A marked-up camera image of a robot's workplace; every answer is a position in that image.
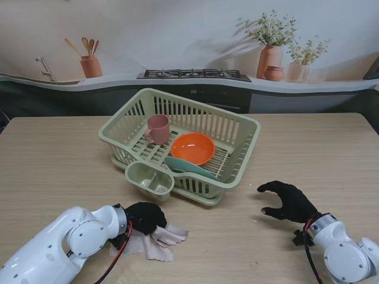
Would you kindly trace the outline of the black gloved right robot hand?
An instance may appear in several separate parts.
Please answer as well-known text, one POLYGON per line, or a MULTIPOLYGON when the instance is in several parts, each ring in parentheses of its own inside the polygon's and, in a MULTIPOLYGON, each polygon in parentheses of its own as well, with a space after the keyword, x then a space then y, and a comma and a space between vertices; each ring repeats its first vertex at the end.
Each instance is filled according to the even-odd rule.
POLYGON ((257 191, 276 193, 282 202, 280 208, 262 208, 262 213, 267 216, 305 224, 310 218, 320 215, 305 194, 294 185, 275 180, 259 186, 257 191))

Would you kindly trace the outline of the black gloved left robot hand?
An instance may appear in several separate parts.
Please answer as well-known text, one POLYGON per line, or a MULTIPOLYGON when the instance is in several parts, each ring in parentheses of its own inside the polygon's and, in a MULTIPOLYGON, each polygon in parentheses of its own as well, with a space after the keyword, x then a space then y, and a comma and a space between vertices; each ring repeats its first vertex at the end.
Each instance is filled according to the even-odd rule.
POLYGON ((167 220, 161 208, 151 202, 138 202, 125 210, 126 217, 133 224, 133 228, 144 235, 155 232, 157 227, 165 228, 167 220))

